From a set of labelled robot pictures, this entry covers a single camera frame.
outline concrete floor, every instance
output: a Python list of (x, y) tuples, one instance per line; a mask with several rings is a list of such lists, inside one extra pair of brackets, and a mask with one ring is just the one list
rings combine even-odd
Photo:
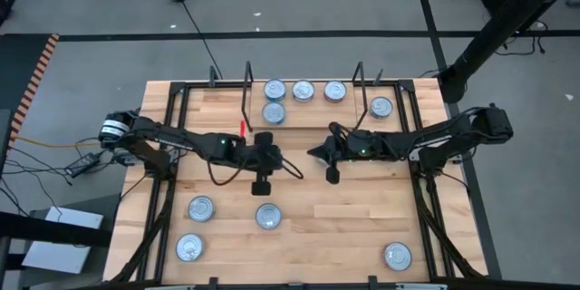
[[(478, 30), (486, 20), (479, 0), (430, 4), (440, 31)], [(427, 29), (419, 0), (188, 0), (188, 7), (204, 32)], [(553, 30), (580, 29), (580, 9), (567, 8), (563, 1), (542, 18)], [(183, 8), (168, 0), (17, 0), (13, 19), (0, 29), (3, 34), (193, 31)], [(517, 40), (509, 50), (526, 51), (530, 41)], [(468, 42), (441, 40), (448, 63)], [(437, 66), (428, 38), (208, 43), (226, 78), (240, 78), (246, 60), (257, 78), (346, 77), (358, 61), (364, 61), (371, 76), (384, 68), (383, 77), (414, 77)], [(516, 131), (506, 145), (479, 147), (474, 159), (504, 278), (580, 284), (575, 216), (580, 186), (574, 173), (580, 154), (575, 130), (580, 39), (545, 38), (543, 45), (545, 55), (492, 57), (470, 80), (459, 106), (495, 102), (507, 110)], [(21, 135), (61, 143), (94, 136), (107, 112), (140, 105), (146, 81), (206, 79), (210, 64), (201, 41), (59, 43)], [(569, 101), (566, 94), (577, 98)], [(21, 141), (15, 146), (58, 167), (76, 158), (73, 150), (46, 150)], [(33, 165), (17, 153), (10, 159)], [(72, 187), (51, 174), (43, 175), (43, 183), (64, 205), (119, 193), (123, 176), (124, 169), (112, 167), (81, 176)], [(51, 205), (35, 180), (24, 175), (5, 179), (24, 208)], [(0, 208), (15, 212), (4, 198)]]

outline red object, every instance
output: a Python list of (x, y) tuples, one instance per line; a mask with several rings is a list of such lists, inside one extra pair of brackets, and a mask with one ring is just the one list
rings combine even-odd
[(246, 123), (244, 121), (239, 121), (239, 137), (244, 138), (246, 136)]

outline wood grain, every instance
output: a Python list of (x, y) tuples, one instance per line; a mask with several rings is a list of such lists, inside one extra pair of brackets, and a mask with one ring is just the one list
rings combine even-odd
[[(436, 81), (415, 80), (415, 86), (423, 124), (446, 120)], [(162, 121), (168, 89), (169, 82), (149, 82), (141, 114)], [(375, 92), (385, 96), (380, 88), (368, 90), (372, 90), (370, 97), (375, 96)], [(358, 108), (360, 102), (356, 94), (353, 92), (353, 100)], [(195, 132), (237, 133), (240, 99), (240, 90), (192, 91), (186, 128)], [(391, 100), (396, 108), (394, 96)], [(334, 117), (333, 112), (318, 115), (324, 116), (325, 124)], [(399, 131), (401, 125), (396, 116), (385, 121), (368, 116), (363, 128)], [(255, 178), (252, 173), (242, 172), (231, 184), (217, 187), (209, 181), (204, 161), (193, 154), (181, 160), (163, 284), (206, 284), (211, 276), (219, 277), (222, 284), (351, 283), (366, 282), (369, 275), (378, 276), (380, 282), (428, 279), (406, 162), (341, 162), (341, 183), (333, 186), (324, 180), (325, 165), (305, 154), (306, 150), (322, 142), (328, 131), (288, 129), (272, 132), (275, 144), (302, 170), (305, 179), (293, 179), (285, 171), (276, 171), (271, 177), (272, 195), (269, 197), (250, 194)], [(462, 179), (459, 166), (448, 165), (445, 171)], [(232, 172), (232, 169), (214, 168), (217, 179), (225, 179)], [(139, 179), (141, 173), (142, 169), (129, 169), (124, 189)], [(437, 182), (449, 237), (468, 261), (485, 273), (465, 188), (447, 177), (439, 177)], [(150, 189), (150, 181), (146, 180), (121, 202), (105, 279), (119, 272), (139, 244)], [(207, 223), (194, 222), (188, 216), (189, 202), (200, 195), (212, 198), (217, 208), (214, 218)], [(256, 209), (266, 202), (275, 203), (283, 215), (280, 226), (272, 231), (261, 229), (254, 220)], [(186, 233), (200, 235), (206, 245), (203, 256), (193, 263), (178, 260), (174, 252), (177, 241)], [(393, 241), (401, 241), (411, 250), (413, 261), (407, 271), (394, 272), (383, 262), (381, 252)], [(443, 275), (439, 247), (434, 240), (433, 243), (438, 271)], [(149, 277), (156, 253), (154, 245)]]
[(332, 103), (324, 97), (324, 86), (326, 82), (313, 82), (314, 98), (310, 102), (295, 101), (292, 95), (294, 82), (285, 81), (286, 97), (281, 101), (284, 105), (286, 116), (282, 124), (272, 125), (262, 117), (262, 108), (268, 103), (264, 95), (265, 82), (252, 83), (252, 108), (250, 109), (250, 124), (260, 130), (278, 129), (308, 129), (308, 128), (328, 128), (329, 116), (334, 121), (338, 121), (344, 126), (354, 127), (356, 117), (354, 116), (354, 91), (351, 82), (344, 82), (346, 95), (338, 103)]

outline metal can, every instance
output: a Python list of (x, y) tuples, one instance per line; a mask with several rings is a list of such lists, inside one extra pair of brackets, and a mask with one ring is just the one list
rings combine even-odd
[(340, 102), (344, 96), (346, 96), (346, 85), (343, 82), (330, 81), (324, 86), (324, 97), (329, 102)]
[(284, 122), (286, 110), (284, 109), (284, 105), (277, 102), (270, 102), (262, 109), (262, 116), (268, 123), (281, 124)]
[(175, 250), (179, 259), (193, 262), (203, 253), (203, 241), (198, 235), (186, 234), (179, 239)]
[(256, 211), (256, 222), (265, 230), (273, 230), (280, 225), (282, 212), (274, 204), (262, 204)]
[(384, 260), (395, 271), (404, 271), (411, 266), (411, 251), (400, 242), (389, 244), (384, 249)]
[(286, 85), (280, 80), (269, 80), (264, 85), (264, 94), (269, 101), (282, 101), (286, 96)]
[(207, 196), (197, 196), (189, 202), (189, 217), (197, 222), (206, 222), (214, 216), (216, 208)]
[(310, 102), (314, 97), (314, 85), (309, 81), (298, 81), (292, 87), (294, 99), (298, 102)]
[(385, 119), (392, 112), (392, 102), (386, 97), (376, 97), (371, 101), (371, 115), (376, 119)]

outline can lid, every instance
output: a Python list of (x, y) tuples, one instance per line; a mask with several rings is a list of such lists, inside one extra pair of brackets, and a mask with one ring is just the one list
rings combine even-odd
[(280, 103), (270, 102), (262, 109), (262, 115), (270, 123), (280, 123), (284, 120), (285, 109)]
[(292, 93), (301, 100), (310, 99), (314, 95), (314, 85), (309, 81), (298, 81), (292, 87)]
[(392, 102), (382, 96), (376, 97), (371, 101), (371, 110), (375, 116), (386, 118), (392, 112)]
[(331, 81), (324, 86), (324, 94), (331, 100), (341, 100), (346, 95), (346, 86), (343, 82)]
[(203, 241), (197, 235), (186, 234), (179, 239), (176, 252), (182, 261), (192, 262), (201, 256)]
[(384, 260), (395, 271), (404, 271), (411, 266), (411, 251), (400, 242), (389, 244), (384, 249)]
[(264, 92), (268, 98), (277, 99), (285, 95), (286, 86), (284, 82), (280, 80), (269, 80), (266, 85), (264, 85)]
[(282, 221), (282, 212), (280, 212), (280, 209), (276, 205), (262, 204), (257, 209), (256, 222), (260, 227), (266, 230), (272, 230), (278, 227), (280, 221)]
[(197, 196), (189, 203), (189, 217), (197, 222), (205, 222), (214, 214), (214, 203), (207, 196)]

